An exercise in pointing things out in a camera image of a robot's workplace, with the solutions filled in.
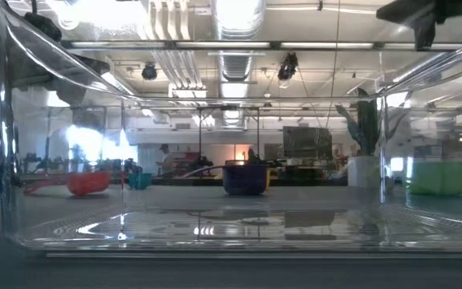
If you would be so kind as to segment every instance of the purple pot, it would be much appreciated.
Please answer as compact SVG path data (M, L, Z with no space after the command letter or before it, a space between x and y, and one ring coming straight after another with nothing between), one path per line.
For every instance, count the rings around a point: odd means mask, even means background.
M259 196L266 189L266 165L226 165L222 170L230 196Z

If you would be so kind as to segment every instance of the ceiling duct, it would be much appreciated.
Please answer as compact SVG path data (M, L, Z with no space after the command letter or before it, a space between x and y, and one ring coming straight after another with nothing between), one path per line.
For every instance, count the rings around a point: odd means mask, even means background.
M212 0L212 12L218 40L252 40L259 33L265 17L265 0ZM240 51L233 55L223 55L222 52L218 56L222 97L246 97L253 57L250 53L240 55ZM228 120L224 114L226 125L236 126L236 119Z

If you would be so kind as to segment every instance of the blue object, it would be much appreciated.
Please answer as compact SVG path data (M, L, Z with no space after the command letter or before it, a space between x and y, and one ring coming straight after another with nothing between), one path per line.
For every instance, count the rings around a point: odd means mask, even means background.
M222 170L230 196L259 196L266 189L266 165L226 165Z
M129 186L132 189L147 189L151 185L151 173L130 173L128 174Z

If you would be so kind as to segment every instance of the clear plastic container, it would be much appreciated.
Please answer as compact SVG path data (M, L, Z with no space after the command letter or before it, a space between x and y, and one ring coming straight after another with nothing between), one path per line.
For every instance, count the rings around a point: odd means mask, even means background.
M0 0L5 234L72 255L462 253L462 17L416 50L388 3Z

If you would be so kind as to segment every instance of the white planter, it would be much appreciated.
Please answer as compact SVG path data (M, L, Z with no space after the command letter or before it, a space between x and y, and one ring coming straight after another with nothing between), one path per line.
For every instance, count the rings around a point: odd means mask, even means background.
M378 157L349 157L347 173L349 186L371 189L381 186Z

